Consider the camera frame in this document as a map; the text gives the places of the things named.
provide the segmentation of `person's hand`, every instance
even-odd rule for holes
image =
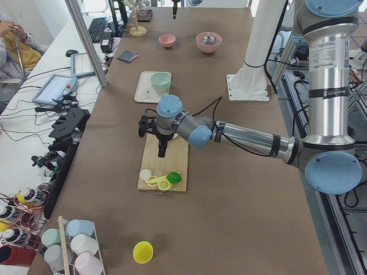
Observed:
[[[13,24],[10,21],[0,22],[0,37],[4,38],[8,32],[13,30]]]
[[[19,37],[21,40],[27,39],[27,34],[25,33],[24,29],[21,25],[17,23],[13,23],[13,33]]]

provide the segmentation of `yellow shirt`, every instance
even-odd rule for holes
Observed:
[[[29,45],[26,45],[18,39],[19,49],[21,53],[21,58],[23,62],[23,67],[26,68],[34,68],[39,60],[41,59],[41,53],[32,49]],[[18,53],[15,48],[15,41],[12,32],[8,32],[5,35],[5,46],[8,51],[13,55],[15,61],[19,64]]]

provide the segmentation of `pink bowl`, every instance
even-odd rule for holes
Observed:
[[[216,43],[214,45],[204,45],[202,40],[205,36],[212,36],[215,38]],[[203,32],[196,36],[196,45],[203,53],[214,53],[222,42],[222,38],[217,33]]]
[[[165,48],[172,47],[175,44],[175,42],[176,38],[172,34],[164,34],[159,37],[159,43],[161,43],[161,45]]]

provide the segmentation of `blue joint cap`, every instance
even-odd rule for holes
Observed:
[[[303,39],[302,36],[292,36],[292,41],[293,41],[293,44],[296,46],[308,46],[309,45],[307,41]]]
[[[182,102],[174,95],[163,96],[157,107],[157,113],[162,117],[174,117],[182,111]]]
[[[202,125],[191,132],[188,142],[191,146],[200,149],[208,142],[211,136],[211,130],[207,126]]]
[[[325,18],[346,16],[358,9],[363,0],[305,0],[307,8]]]
[[[362,178],[362,167],[355,156],[343,151],[324,152],[309,161],[304,171],[307,181],[327,194],[344,194]]]

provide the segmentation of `white desk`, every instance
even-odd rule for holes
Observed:
[[[94,17],[85,17],[85,23],[90,25]],[[120,38],[114,39],[114,47],[118,45]],[[100,50],[99,44],[94,44],[98,55],[104,56]],[[85,52],[83,44],[81,43],[77,31],[74,27],[73,21],[70,20],[62,29],[60,34],[55,38],[50,48],[43,55],[35,69],[30,76],[46,72],[48,70],[63,68],[70,66],[70,58],[65,56],[68,49],[77,50],[79,53]],[[52,74],[70,75],[70,69],[58,70],[51,73],[42,74],[25,81],[25,86],[43,86]],[[79,107],[89,110],[92,113],[94,102],[97,100],[100,85],[95,76],[83,77],[78,79],[78,84],[88,79],[85,84],[77,91],[77,99]],[[39,106],[35,103],[26,103],[20,100],[31,102],[33,96],[37,93],[37,88],[24,88],[15,94],[7,109],[4,110],[0,116],[0,124],[5,130],[19,131],[19,132],[38,132],[44,143],[52,143],[54,139],[48,137],[51,133],[51,125],[54,123],[60,114],[49,112],[52,117],[47,117],[45,113],[37,115],[37,124],[35,125],[35,111],[34,108]],[[11,133],[9,135],[13,139],[20,139],[30,133]],[[48,152],[48,144],[42,144],[38,136],[27,137],[21,141],[12,141],[4,132],[0,135],[0,175],[2,184],[0,192],[12,195],[22,188],[36,188],[42,182],[49,182],[49,178],[44,177],[44,168],[32,167],[31,157],[33,155],[43,156]],[[26,274],[28,268],[18,268],[14,266],[0,265],[0,274],[7,275],[22,275]]]

